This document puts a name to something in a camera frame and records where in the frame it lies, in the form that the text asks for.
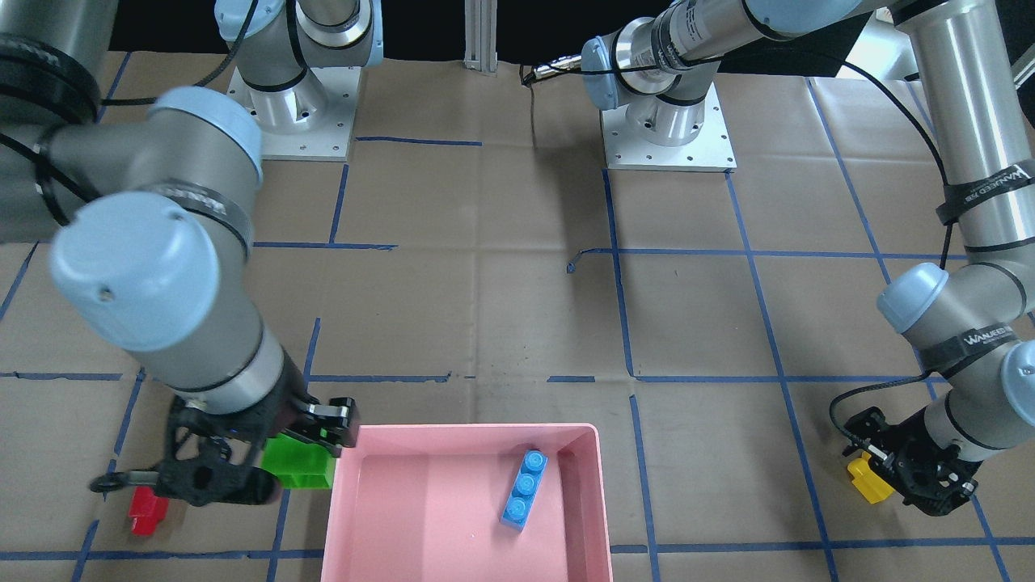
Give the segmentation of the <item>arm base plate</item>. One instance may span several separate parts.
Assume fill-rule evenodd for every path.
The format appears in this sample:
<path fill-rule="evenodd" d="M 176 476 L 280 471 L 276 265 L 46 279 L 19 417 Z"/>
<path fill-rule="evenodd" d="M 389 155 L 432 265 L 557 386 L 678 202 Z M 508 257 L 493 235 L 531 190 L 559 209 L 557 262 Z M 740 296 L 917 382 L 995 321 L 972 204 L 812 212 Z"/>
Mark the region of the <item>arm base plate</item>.
<path fill-rule="evenodd" d="M 228 95 L 252 112 L 262 129 L 263 159 L 346 162 L 363 71 L 361 67 L 310 69 L 294 87 L 262 92 L 236 70 Z"/>
<path fill-rule="evenodd" d="M 715 84 L 691 106 L 640 97 L 600 113 L 600 125 L 611 170 L 728 173 L 738 168 Z"/>

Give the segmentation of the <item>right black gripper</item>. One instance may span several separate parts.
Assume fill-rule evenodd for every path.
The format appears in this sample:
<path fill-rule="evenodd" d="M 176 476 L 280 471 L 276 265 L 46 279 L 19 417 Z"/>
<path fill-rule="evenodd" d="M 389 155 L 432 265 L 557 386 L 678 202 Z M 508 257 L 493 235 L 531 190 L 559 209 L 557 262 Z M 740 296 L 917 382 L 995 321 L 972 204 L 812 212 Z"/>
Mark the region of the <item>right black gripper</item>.
<path fill-rule="evenodd" d="M 153 490 L 193 506 L 271 504 L 282 485 L 260 464 L 273 437 L 293 449 L 337 459 L 344 447 L 357 445 L 358 405 L 350 397 L 319 403 L 289 355 L 271 391 L 243 411 L 209 414 L 176 395 L 167 414 L 162 460 L 153 467 L 158 473 Z"/>

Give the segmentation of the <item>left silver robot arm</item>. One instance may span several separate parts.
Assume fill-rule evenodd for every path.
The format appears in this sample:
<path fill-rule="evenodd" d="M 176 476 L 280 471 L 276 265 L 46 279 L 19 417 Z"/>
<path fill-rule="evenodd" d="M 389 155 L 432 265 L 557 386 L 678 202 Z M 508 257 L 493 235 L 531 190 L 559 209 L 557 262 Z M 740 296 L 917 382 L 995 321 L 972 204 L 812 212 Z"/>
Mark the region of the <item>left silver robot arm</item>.
<path fill-rule="evenodd" d="M 661 146 L 694 140 L 666 136 L 663 116 L 703 113 L 724 57 L 742 45 L 786 43 L 880 1 L 674 1 L 587 41 L 575 57 L 522 78 L 576 74 L 599 110 L 626 106 L 640 133 Z M 934 136 L 925 136 L 941 176 L 936 216 L 962 230 L 968 263 L 946 272 L 914 266 L 877 298 L 877 309 L 919 357 L 921 379 L 950 384 L 909 419 L 888 424 L 877 407 L 833 426 L 845 454 L 861 452 L 868 478 L 892 487 L 903 504 L 945 516 L 968 504 L 974 476 L 995 454 L 1033 438 L 1033 342 L 1013 322 L 1033 310 L 1033 152 L 997 7 L 990 1 L 888 1 L 894 26 L 910 38 L 927 93 Z"/>

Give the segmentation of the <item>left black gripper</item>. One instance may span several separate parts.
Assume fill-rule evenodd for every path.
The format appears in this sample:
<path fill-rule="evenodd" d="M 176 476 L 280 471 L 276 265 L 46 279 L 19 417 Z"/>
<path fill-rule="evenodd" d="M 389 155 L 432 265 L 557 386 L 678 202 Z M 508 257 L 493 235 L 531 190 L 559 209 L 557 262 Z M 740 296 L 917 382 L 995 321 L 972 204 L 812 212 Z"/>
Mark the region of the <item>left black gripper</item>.
<path fill-rule="evenodd" d="M 962 459 L 958 445 L 937 445 L 928 434 L 925 412 L 922 409 L 893 426 L 880 408 L 854 414 L 842 423 L 849 439 L 842 456 L 860 450 L 869 471 L 901 494 L 901 504 L 942 517 L 972 500 L 982 462 Z"/>

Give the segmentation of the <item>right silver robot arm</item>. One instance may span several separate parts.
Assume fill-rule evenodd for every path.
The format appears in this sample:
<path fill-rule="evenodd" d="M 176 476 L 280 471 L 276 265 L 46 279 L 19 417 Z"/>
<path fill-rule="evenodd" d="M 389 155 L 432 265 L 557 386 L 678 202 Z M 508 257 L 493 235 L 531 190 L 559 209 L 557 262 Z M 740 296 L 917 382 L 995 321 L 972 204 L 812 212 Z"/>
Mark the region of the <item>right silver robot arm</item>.
<path fill-rule="evenodd" d="M 173 391 L 162 457 L 108 472 L 95 493 L 269 504 L 256 465 L 285 434 L 334 458 L 357 445 L 351 398 L 321 403 L 243 286 L 263 139 L 332 121 L 317 70 L 378 64 L 377 1 L 218 1 L 245 99 L 209 78 L 103 125 L 99 72 L 115 1 L 2 4 L 2 241 L 49 242 L 49 272 L 93 332 Z"/>

